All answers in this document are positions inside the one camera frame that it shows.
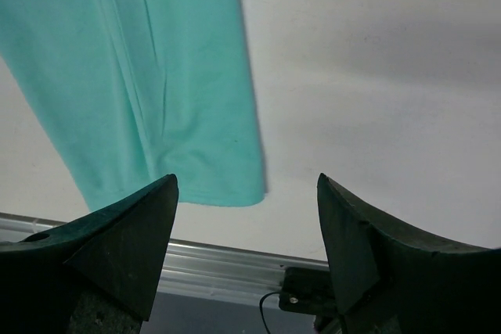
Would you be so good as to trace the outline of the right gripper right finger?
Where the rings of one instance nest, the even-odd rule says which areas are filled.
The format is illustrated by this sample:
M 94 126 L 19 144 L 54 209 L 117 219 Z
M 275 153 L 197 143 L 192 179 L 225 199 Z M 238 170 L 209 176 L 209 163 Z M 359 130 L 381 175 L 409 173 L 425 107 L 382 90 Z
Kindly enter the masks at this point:
M 499 332 L 498 249 L 426 232 L 324 174 L 317 202 L 343 332 Z

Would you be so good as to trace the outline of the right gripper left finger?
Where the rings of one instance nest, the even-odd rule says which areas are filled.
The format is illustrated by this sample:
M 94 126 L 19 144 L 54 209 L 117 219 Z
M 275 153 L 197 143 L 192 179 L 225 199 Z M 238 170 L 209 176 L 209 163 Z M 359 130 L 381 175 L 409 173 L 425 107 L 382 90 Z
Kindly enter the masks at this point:
M 77 220 L 3 242 L 2 332 L 139 332 L 177 204 L 178 181 L 169 174 Z

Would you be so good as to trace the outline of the teal t shirt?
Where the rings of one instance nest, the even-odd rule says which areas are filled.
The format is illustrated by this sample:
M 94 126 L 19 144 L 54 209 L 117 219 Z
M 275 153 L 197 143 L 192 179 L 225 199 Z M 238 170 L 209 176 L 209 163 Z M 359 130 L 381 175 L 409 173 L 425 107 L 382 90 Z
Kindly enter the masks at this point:
M 241 0 L 1 0 L 1 56 L 89 209 L 264 199 Z

